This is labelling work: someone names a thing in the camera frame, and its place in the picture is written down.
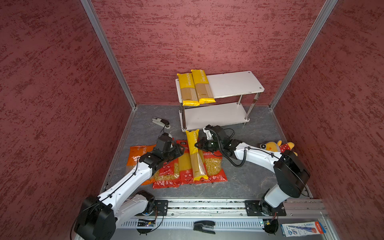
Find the yellow spaghetti pack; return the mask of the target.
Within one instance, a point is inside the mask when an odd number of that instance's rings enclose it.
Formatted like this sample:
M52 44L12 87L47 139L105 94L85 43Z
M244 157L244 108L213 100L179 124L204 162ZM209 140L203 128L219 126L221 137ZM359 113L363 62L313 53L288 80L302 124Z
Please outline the yellow spaghetti pack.
M198 95L200 105L216 103L205 71L191 70L191 73L193 75L195 89Z
M177 74L181 89L182 104L187 107L200 105L192 73Z
M203 155L200 154L199 149L195 146L199 139L199 130L186 131L188 147L190 151L191 166L193 170L194 181L200 182L209 179L203 161Z

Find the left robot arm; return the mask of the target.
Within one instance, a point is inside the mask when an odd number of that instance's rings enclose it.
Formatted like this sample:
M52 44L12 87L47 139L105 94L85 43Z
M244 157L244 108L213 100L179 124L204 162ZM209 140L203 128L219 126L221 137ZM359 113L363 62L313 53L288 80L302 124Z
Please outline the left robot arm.
M89 196L83 201L71 231L84 240L110 240L118 223L151 211L153 195L145 191L133 198L130 195L165 163L178 159L184 152L185 147L168 133L160 135L153 150L142 155L136 166L120 181L97 197Z

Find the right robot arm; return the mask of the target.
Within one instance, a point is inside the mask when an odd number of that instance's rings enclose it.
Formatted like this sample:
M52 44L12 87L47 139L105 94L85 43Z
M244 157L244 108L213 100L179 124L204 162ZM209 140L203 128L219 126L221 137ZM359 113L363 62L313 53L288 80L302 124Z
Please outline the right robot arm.
M242 167L249 162L275 174L277 184L259 200L257 212L264 216L277 215L288 198L299 198L307 189L310 172L295 152L287 149L268 150L253 147L240 140L232 139L220 126L207 125L203 128L205 137L194 147L204 152L219 152L233 166Z

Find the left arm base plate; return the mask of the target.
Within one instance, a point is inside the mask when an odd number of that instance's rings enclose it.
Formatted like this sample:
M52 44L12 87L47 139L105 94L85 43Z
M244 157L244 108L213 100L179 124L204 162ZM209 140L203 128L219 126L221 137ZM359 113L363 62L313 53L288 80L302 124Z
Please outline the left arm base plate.
M137 217L155 217L156 215L166 216L168 212L168 200L151 200L144 212L137 214Z

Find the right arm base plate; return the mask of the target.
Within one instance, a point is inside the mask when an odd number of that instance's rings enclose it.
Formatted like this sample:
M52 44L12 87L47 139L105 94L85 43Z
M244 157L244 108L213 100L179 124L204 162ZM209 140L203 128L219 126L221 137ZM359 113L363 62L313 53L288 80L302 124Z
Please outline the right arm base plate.
M285 217L287 215L283 203L276 208L272 208L265 201L260 203L259 200L246 200L244 203L248 217Z

